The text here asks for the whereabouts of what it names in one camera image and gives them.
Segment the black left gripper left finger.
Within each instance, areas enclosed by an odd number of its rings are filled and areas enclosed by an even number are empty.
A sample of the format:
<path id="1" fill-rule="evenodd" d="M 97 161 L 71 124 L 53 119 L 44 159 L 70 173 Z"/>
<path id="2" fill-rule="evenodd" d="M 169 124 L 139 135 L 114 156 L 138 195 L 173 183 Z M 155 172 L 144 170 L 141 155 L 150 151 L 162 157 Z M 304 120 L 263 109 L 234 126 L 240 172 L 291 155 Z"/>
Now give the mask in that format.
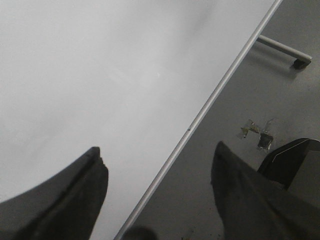
<path id="1" fill-rule="evenodd" d="M 2 240 L 88 240 L 108 190 L 109 171 L 92 147 L 34 188 L 0 204 Z"/>

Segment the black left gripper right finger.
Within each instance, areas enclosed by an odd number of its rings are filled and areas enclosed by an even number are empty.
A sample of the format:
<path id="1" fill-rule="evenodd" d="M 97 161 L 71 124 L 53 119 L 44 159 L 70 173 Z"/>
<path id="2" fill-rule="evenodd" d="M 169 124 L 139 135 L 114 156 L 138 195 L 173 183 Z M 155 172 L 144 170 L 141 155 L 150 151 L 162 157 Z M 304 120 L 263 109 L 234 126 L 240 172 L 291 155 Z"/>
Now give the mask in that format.
<path id="1" fill-rule="evenodd" d="M 320 210 L 252 169 L 220 141 L 211 185 L 226 240 L 318 240 Z"/>

